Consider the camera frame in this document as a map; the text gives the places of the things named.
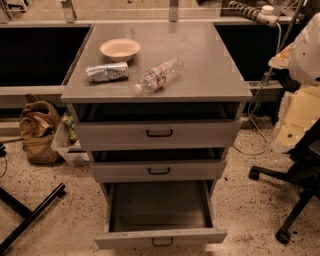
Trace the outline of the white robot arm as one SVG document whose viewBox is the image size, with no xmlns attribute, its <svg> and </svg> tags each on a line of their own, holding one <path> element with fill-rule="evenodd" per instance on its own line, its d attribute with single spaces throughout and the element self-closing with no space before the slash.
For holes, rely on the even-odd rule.
<svg viewBox="0 0 320 256">
<path fill-rule="evenodd" d="M 320 13 L 316 13 L 294 42 L 272 57 L 269 65 L 287 69 L 300 84 L 282 97 L 271 148 L 287 153 L 320 118 Z"/>
</svg>

